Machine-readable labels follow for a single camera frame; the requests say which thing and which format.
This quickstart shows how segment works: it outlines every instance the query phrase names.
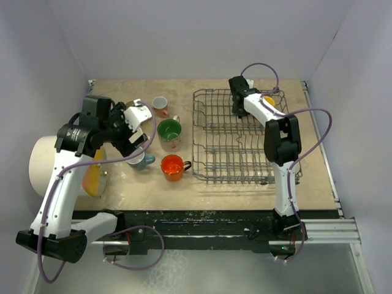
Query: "mug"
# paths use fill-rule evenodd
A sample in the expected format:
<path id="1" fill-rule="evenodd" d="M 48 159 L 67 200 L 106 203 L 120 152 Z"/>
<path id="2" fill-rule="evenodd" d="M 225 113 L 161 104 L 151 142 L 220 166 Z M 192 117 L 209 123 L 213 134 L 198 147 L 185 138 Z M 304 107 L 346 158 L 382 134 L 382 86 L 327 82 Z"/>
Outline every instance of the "mug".
<path id="1" fill-rule="evenodd" d="M 141 153 L 137 157 L 127 160 L 127 164 L 131 167 L 136 168 L 137 170 L 144 170 L 145 167 L 149 164 L 152 164 L 155 161 L 155 156 L 153 155 L 145 155 L 145 153 Z"/>
<path id="2" fill-rule="evenodd" d="M 190 169 L 191 166 L 190 161 L 183 162 L 181 157 L 174 154 L 166 156 L 160 163 L 165 178 L 171 182 L 179 181 L 183 177 L 184 171 Z"/>
<path id="3" fill-rule="evenodd" d="M 168 118 L 167 99 L 165 97 L 155 97 L 152 102 L 155 114 L 160 118 Z"/>
<path id="4" fill-rule="evenodd" d="M 183 145 L 179 116 L 161 121 L 157 128 L 160 145 L 167 152 L 178 151 Z"/>

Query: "yellow plate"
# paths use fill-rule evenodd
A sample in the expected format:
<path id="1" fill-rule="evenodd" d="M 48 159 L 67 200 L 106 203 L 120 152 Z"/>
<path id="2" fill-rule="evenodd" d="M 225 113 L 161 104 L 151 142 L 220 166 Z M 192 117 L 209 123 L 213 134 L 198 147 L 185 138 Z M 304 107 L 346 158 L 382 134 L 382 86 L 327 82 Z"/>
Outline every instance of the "yellow plate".
<path id="1" fill-rule="evenodd" d="M 102 159 L 104 159 L 104 147 L 101 147 L 99 150 L 97 150 L 93 160 L 98 161 Z M 82 188 L 91 197 L 98 196 L 100 173 L 101 173 L 101 167 L 99 167 L 96 164 L 90 165 L 81 182 Z"/>

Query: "yellow object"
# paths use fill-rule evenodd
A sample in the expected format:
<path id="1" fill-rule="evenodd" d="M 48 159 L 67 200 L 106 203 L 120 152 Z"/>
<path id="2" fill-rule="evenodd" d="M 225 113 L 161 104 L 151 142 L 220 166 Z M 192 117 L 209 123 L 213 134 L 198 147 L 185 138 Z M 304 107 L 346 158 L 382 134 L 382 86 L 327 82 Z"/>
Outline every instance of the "yellow object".
<path id="1" fill-rule="evenodd" d="M 94 161 L 102 160 L 104 158 L 104 147 L 97 150 L 94 156 Z M 83 177 L 81 186 L 91 197 L 97 197 L 99 190 L 99 180 L 100 180 L 100 165 L 94 164 L 90 165 Z"/>
<path id="2" fill-rule="evenodd" d="M 269 97 L 269 96 L 264 96 L 263 97 L 269 104 L 271 104 L 273 107 L 275 107 L 275 101 L 274 101 L 274 99 L 272 99 L 271 97 Z"/>

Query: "mug handle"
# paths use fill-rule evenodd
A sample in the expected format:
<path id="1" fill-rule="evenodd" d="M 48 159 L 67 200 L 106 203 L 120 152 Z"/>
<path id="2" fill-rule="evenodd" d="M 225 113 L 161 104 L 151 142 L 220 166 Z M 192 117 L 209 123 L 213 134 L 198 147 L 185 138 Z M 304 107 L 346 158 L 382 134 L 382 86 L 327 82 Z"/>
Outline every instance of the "mug handle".
<path id="1" fill-rule="evenodd" d="M 152 164 L 155 162 L 155 156 L 153 155 L 146 155 L 145 156 L 146 164 Z"/>
<path id="2" fill-rule="evenodd" d="M 173 119 L 174 119 L 175 121 L 179 122 L 179 116 L 178 116 L 178 115 L 174 115 Z"/>
<path id="3" fill-rule="evenodd" d="M 190 161 L 185 161 L 184 162 L 184 171 L 190 169 L 190 167 L 192 166 L 192 163 Z"/>

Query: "floor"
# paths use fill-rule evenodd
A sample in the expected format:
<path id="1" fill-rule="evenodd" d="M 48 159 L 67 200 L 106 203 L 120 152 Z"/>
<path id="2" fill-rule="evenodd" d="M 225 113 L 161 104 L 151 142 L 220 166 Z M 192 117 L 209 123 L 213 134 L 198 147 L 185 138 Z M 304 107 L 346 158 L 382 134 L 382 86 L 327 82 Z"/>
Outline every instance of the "floor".
<path id="1" fill-rule="evenodd" d="M 143 266 L 146 256 L 125 256 L 119 263 Z M 248 251 L 166 251 L 154 268 L 127 271 L 103 262 L 102 245 L 92 245 L 76 264 L 67 264 L 54 284 L 41 278 L 35 294 L 361 294 L 363 293 L 348 244 L 305 245 L 287 265 L 270 254 Z M 53 275 L 59 261 L 45 259 Z"/>

